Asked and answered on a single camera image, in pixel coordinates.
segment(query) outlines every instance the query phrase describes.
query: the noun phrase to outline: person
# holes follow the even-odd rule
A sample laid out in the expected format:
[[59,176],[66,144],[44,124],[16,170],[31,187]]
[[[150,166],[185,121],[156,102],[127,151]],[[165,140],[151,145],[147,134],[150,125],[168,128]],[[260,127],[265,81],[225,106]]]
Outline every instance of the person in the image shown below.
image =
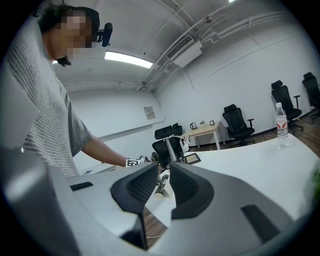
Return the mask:
[[111,165],[127,158],[92,135],[78,118],[53,61],[91,47],[99,13],[86,7],[51,4],[40,19],[30,16],[15,35],[0,70],[0,146],[38,154],[64,175],[78,175],[73,157],[80,151]]

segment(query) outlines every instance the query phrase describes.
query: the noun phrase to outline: small wooden table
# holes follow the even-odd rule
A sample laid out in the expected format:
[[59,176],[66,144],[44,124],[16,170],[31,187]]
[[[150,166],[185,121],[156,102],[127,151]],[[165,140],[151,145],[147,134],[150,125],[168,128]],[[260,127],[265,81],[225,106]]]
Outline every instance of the small wooden table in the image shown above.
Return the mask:
[[222,126],[223,126],[223,124],[220,121],[216,122],[214,125],[207,124],[204,126],[200,126],[197,129],[189,130],[188,132],[184,133],[182,135],[182,137],[185,137],[185,136],[194,137],[196,145],[198,146],[198,148],[200,148],[200,141],[199,141],[199,139],[197,139],[197,137],[202,136],[202,135],[207,135],[207,134],[213,134],[214,140],[216,143],[216,148],[218,150],[220,150],[219,138],[217,135],[218,130],[220,133],[220,139],[223,141],[224,145],[226,144],[225,139],[222,136],[222,134],[223,134],[221,131]]

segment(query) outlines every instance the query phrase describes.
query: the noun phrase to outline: striped shirt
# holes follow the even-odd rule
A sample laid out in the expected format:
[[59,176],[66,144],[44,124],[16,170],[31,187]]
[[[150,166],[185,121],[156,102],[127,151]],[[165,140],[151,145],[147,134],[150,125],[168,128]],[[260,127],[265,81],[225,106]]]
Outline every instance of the striped shirt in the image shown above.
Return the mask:
[[[30,17],[16,34],[3,60],[1,73],[6,76],[1,75],[1,85],[7,86],[7,90],[0,92],[3,102],[14,97],[14,104],[20,106],[16,110],[12,110],[12,106],[1,108],[1,111],[15,111],[14,114],[0,116],[0,122],[7,126],[1,130],[1,144],[23,147],[38,154],[48,165],[62,169],[64,175],[78,175],[73,157],[92,135],[77,117],[67,91],[56,77],[34,17]],[[12,95],[9,92],[13,88],[10,87],[15,85],[18,88],[14,90],[18,93]],[[30,105],[29,112],[22,106],[20,98],[25,98],[26,106]],[[28,124],[29,119],[24,115],[33,114],[34,121]],[[25,126],[23,128],[27,130],[21,142],[13,142],[15,137],[21,136],[20,131],[16,131],[16,136],[10,134],[22,129],[17,126]]]

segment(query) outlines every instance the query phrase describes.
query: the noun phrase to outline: ceiling light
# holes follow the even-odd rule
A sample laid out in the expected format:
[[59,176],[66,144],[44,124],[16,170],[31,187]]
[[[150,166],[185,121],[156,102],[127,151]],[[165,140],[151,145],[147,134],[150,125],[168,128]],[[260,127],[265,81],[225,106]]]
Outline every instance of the ceiling light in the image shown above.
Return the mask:
[[151,66],[153,65],[152,62],[146,61],[144,59],[136,58],[136,57],[132,57],[129,55],[125,55],[125,54],[117,53],[117,52],[112,52],[112,51],[106,51],[104,59],[110,60],[110,61],[130,63],[130,64],[138,65],[141,67],[145,67],[147,69],[150,69]]

